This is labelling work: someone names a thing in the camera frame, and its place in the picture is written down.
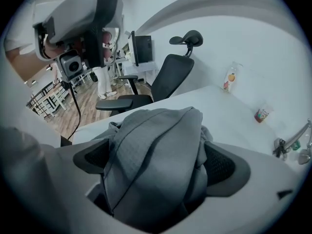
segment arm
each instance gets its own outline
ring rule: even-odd
[[[80,41],[76,40],[74,48],[77,49],[79,53],[82,53]],[[54,58],[64,52],[64,47],[52,46],[47,40],[45,42],[45,52],[49,57]],[[6,51],[5,54],[15,71],[24,81],[29,80],[41,69],[46,67],[47,64],[54,62],[40,60],[34,50],[30,53],[21,55],[19,48],[16,48]]]
[[[47,62],[40,60],[36,56],[35,51],[20,55],[18,48],[12,49],[6,52],[6,57],[24,81],[29,80],[47,65]]]

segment table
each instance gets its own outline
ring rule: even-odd
[[[153,71],[156,69],[157,69],[157,66],[156,66],[156,63],[154,61],[139,63],[138,67],[135,64],[131,63],[129,60],[122,62],[122,72],[125,76],[143,73],[143,74],[145,74],[143,76],[145,83],[147,81],[146,80],[146,72]]]
[[[213,141],[272,155],[276,139],[274,131],[265,122],[258,123],[254,119],[254,112],[244,103],[216,86],[193,90],[79,127],[73,143],[92,140],[107,130],[109,122],[121,122],[135,110],[182,109],[189,106],[203,113],[202,125],[208,128]]]

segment computer monitor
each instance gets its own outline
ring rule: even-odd
[[[129,45],[129,51],[131,56],[131,62],[135,63],[138,67],[138,58],[137,58],[137,44],[136,44],[136,37],[135,32],[131,31],[130,36],[128,37],[128,45]]]

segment hand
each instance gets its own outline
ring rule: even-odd
[[[108,31],[103,32],[103,43],[109,44],[112,39],[112,34]]]
[[[112,51],[110,51],[108,48],[104,48],[103,51],[104,51],[104,58],[106,60],[112,56]]]
[[[50,58],[54,58],[62,53],[65,52],[65,46],[56,46],[55,44],[51,44],[49,39],[45,41],[45,52]],[[80,38],[75,39],[73,49],[76,49],[78,51],[78,54],[82,57],[82,43],[80,41]]]

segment gray jacket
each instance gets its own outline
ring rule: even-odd
[[[110,139],[104,185],[115,218],[160,232],[204,199],[210,135],[201,122],[193,107],[138,110],[97,137]]]

